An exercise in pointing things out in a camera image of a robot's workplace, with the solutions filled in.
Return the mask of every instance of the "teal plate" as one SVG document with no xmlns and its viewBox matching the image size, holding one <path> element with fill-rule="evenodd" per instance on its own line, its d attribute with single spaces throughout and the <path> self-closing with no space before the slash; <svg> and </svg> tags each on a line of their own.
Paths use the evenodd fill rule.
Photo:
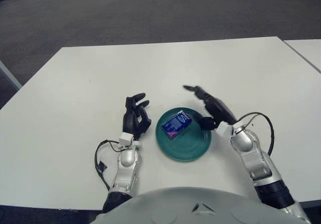
<svg viewBox="0 0 321 224">
<path fill-rule="evenodd" d="M 156 139 L 162 151 L 169 157 L 180 161 L 191 161 L 200 158 L 208 150 L 212 134 L 210 131 L 201 130 L 199 124 L 192 123 L 181 131 L 174 139 L 170 139 L 162 129 L 162 125 L 183 110 L 189 117 L 201 115 L 186 107 L 178 107 L 167 111 L 159 119 L 156 126 Z"/>
</svg>

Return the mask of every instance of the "gray carpet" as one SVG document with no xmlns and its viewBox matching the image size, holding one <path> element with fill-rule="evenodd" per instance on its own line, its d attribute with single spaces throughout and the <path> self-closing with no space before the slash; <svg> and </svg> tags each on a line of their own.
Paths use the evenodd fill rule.
<svg viewBox="0 0 321 224">
<path fill-rule="evenodd" d="M 321 0 L 5 0 L 0 59 L 26 83 L 61 47 L 321 37 Z M 0 107 L 15 93 L 0 78 Z"/>
</svg>

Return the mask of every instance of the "silver robotic arm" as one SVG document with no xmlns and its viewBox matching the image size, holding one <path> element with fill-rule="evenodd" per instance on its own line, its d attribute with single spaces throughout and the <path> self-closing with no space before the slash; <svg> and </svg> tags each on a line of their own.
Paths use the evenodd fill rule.
<svg viewBox="0 0 321 224">
<path fill-rule="evenodd" d="M 256 134 L 246 129 L 248 124 L 237 121 L 222 101 L 206 93 L 202 88 L 198 86 L 184 86 L 184 88 L 195 92 L 195 95 L 204 101 L 206 110 L 213 116 L 213 118 L 205 117 L 197 120 L 202 129 L 214 130 L 221 122 L 226 122 L 233 127 L 232 147 L 240 155 L 262 203 L 288 215 L 296 216 L 306 223 L 311 223 L 300 204 L 293 200 L 270 156 L 262 151 Z M 271 138 L 274 140 L 274 130 L 272 125 L 270 126 Z"/>
<path fill-rule="evenodd" d="M 141 144 L 138 141 L 140 135 L 145 133 L 151 124 L 145 111 L 145 107 L 149 101 L 143 101 L 137 104 L 145 97 L 145 93 L 134 95 L 133 97 L 126 98 L 126 113 L 123 117 L 123 132 L 119 138 L 119 142 L 106 140 L 102 142 L 95 154 L 95 166 L 99 177 L 105 183 L 109 190 L 107 199 L 103 206 L 102 212 L 107 213 L 124 202 L 132 199 L 136 195 L 137 187 L 137 172 L 141 164 Z M 99 147 L 105 143 L 110 143 L 114 151 L 120 152 L 118 155 L 118 169 L 114 181 L 109 187 L 104 180 L 103 171 L 105 168 L 100 169 L 97 163 L 97 151 Z M 112 143 L 118 143 L 118 150 L 115 150 Z"/>
<path fill-rule="evenodd" d="M 244 126 L 240 122 L 233 125 L 231 144 L 249 172 L 262 203 L 311 223 L 300 204 L 293 200 L 270 156 L 262 151 L 257 136 Z"/>
</svg>

